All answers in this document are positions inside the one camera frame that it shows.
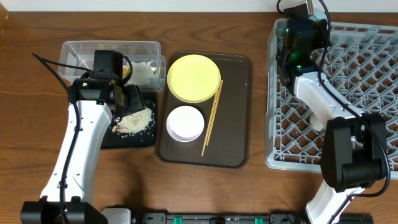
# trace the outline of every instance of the gray dish rack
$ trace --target gray dish rack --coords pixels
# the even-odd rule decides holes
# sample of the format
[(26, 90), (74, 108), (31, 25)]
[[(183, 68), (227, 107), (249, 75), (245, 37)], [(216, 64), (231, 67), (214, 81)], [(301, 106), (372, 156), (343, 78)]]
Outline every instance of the gray dish rack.
[[(286, 24), (287, 19), (276, 20), (267, 41), (266, 164), (320, 173), (324, 132), (311, 127), (311, 110), (280, 84), (277, 74)], [(324, 72), (353, 105), (382, 114), (391, 177), (398, 179), (398, 27), (332, 22), (330, 41)], [(322, 52), (312, 53), (317, 63)]]

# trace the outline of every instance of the yellow plate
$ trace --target yellow plate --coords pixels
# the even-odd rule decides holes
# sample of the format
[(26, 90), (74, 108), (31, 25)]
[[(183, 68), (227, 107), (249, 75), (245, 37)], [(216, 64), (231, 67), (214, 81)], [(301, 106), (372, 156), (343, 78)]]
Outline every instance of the yellow plate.
[(211, 98), (220, 85), (217, 65), (202, 55), (187, 55), (176, 60), (167, 74), (170, 91), (179, 100), (200, 103)]

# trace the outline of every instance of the wooden table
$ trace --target wooden table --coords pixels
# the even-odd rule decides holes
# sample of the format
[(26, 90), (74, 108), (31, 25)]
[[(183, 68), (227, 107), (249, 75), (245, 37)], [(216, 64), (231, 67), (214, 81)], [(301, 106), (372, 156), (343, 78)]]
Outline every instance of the wooden table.
[[(38, 200), (67, 125), (65, 91), (31, 52), (57, 60), (68, 40), (155, 40), (169, 58), (181, 49), (243, 54), (254, 65), (250, 156), (241, 169), (168, 164), (154, 148), (101, 151), (94, 206), (138, 211), (267, 213), (301, 210), (320, 174), (271, 170), (264, 163), (266, 40), (277, 13), (11, 13), (0, 41), (0, 223), (20, 223), (26, 200)], [(398, 14), (332, 14), (333, 21), (398, 26)], [(376, 191), (382, 183), (374, 185)], [(347, 212), (376, 223), (398, 220), (398, 181), (378, 198), (356, 198)]]

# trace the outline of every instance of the chopstick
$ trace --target chopstick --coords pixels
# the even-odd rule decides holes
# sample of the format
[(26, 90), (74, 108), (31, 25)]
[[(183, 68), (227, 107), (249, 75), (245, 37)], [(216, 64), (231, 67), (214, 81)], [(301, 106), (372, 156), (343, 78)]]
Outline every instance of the chopstick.
[(211, 107), (211, 113), (210, 113), (209, 124), (208, 124), (208, 126), (207, 126), (207, 131), (206, 131), (206, 136), (205, 136), (205, 143), (203, 144), (203, 149), (202, 149), (202, 151), (201, 151), (201, 156), (204, 155), (204, 153), (205, 153), (205, 148), (206, 148), (206, 146), (209, 145), (211, 130), (213, 129), (214, 118), (215, 118), (215, 116), (216, 116), (216, 110), (217, 110), (217, 106), (218, 106), (218, 100), (219, 100), (220, 95), (221, 95), (221, 88), (223, 87), (223, 82), (224, 82), (224, 80), (221, 80), (220, 86), (218, 87), (218, 90), (217, 90), (216, 95), (215, 95), (215, 97), (214, 97), (213, 106)]

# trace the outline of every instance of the white wall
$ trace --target white wall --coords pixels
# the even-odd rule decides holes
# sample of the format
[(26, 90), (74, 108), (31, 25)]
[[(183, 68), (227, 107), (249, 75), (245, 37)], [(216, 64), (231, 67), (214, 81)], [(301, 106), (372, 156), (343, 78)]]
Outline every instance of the white wall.
[[(398, 12), (398, 0), (324, 0), (331, 12)], [(12, 11), (272, 12), (277, 0), (0, 0)], [(321, 8), (317, 0), (314, 7)]]

